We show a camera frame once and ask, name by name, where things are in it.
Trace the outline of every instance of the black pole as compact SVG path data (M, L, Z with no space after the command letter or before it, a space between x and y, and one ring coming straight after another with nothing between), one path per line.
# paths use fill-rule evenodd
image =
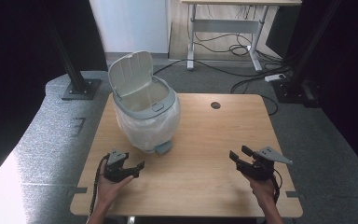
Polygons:
M68 54L66 53L65 46L63 45L60 35L57 32L57 29L54 25L53 20L48 14L46 5L43 0L36 1L40 7L40 11L45 20L48 32L50 33L51 40L55 46L62 65L65 68L65 71L68 73L69 78L71 78L71 83L69 84L66 92L63 94L63 100L92 100L94 94L98 88L98 85L101 80L99 79L88 79L85 80L80 74L80 71L77 70L71 62Z
M301 59L298 61L298 66L294 72L294 75L288 82L275 82L273 83L273 88L277 95L278 101L281 103L294 103L294 104L306 104L309 98L303 90L303 81L305 78L306 72L304 69L307 65L307 62L312 55L314 49L319 43L324 31L333 16L336 14L336 11L341 4L342 0L333 0L330 4L326 13L324 13L324 18L322 19L321 24L316 30L315 34L312 36L310 43L306 46L304 53L301 56Z

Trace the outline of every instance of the pole base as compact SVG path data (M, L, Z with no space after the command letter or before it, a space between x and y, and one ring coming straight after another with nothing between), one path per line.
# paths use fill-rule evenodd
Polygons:
M305 107L318 108L318 96L315 94L315 85L304 81L299 92L290 93L287 90L287 81L271 81L278 102L283 104L303 104Z
M76 91L72 82L66 88L65 93L62 95L62 100L92 100L94 99L95 92L100 85L100 79L84 79L86 82L86 89L84 91Z

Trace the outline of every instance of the desk leg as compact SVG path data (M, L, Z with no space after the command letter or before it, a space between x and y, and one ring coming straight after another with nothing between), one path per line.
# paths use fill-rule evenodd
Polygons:
M267 12L269 11L269 6L264 6L263 15L261 19L258 21L257 31L255 33L254 40L252 42L252 46L248 46L249 55L251 56L252 63L254 64L255 71L261 72L263 69L261 68L260 62L258 61L257 54L255 49L257 47L258 39L260 38L261 31L263 30L263 25L266 20Z
M187 50L187 70L194 69L194 21L196 20L196 7L197 5L191 6L191 18L190 18L190 43L188 44Z

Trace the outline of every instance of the white desk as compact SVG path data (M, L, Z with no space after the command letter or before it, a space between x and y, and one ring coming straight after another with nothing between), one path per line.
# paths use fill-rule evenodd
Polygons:
M181 0L181 3L191 5L190 13L190 43L187 52L187 69L194 68L194 33L239 33L239 34L255 34L252 45L248 46L249 55L255 67L255 71L262 70L258 61L255 50L261 30L263 29L269 6L299 6L301 0ZM248 21L232 21L232 20L203 20L196 19L197 5L239 5L239 6L264 6L261 18Z

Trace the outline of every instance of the hole in table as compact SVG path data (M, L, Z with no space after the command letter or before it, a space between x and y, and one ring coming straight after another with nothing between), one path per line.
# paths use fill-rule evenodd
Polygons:
M212 102L212 103L211 103L211 107L212 107L213 109L219 109L219 108L220 108L220 104L217 103L217 102Z

